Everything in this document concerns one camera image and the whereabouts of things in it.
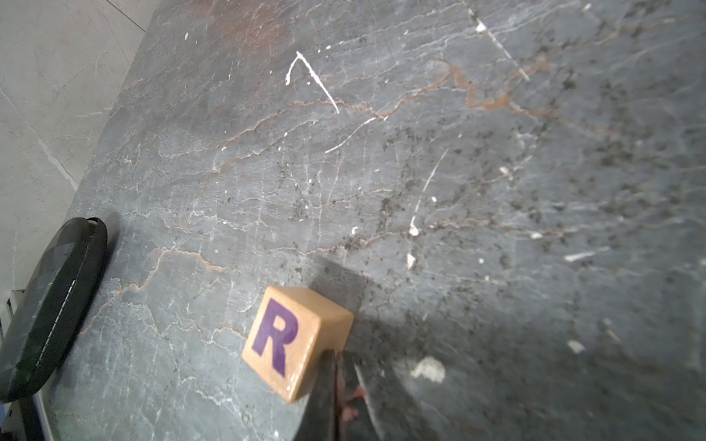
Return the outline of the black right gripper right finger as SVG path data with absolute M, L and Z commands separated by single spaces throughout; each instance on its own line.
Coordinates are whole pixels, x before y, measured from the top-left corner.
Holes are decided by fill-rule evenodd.
M 338 357 L 338 440 L 380 440 L 353 354 Z

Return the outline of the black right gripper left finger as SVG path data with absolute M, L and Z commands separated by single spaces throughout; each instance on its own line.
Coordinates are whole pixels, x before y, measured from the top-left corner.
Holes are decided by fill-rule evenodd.
M 338 440 L 338 354 L 323 352 L 294 441 Z

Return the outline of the wooden block purple R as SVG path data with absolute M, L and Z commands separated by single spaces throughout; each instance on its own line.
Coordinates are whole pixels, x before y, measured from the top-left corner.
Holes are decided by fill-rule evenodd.
M 341 352 L 354 314 L 310 288 L 269 286 L 242 359 L 287 404 L 312 389 L 327 350 Z

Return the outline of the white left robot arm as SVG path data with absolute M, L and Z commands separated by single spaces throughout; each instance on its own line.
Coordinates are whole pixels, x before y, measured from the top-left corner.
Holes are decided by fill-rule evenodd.
M 99 218 L 73 218 L 51 239 L 1 344 L 3 404 L 35 394 L 61 363 L 92 301 L 107 245 Z

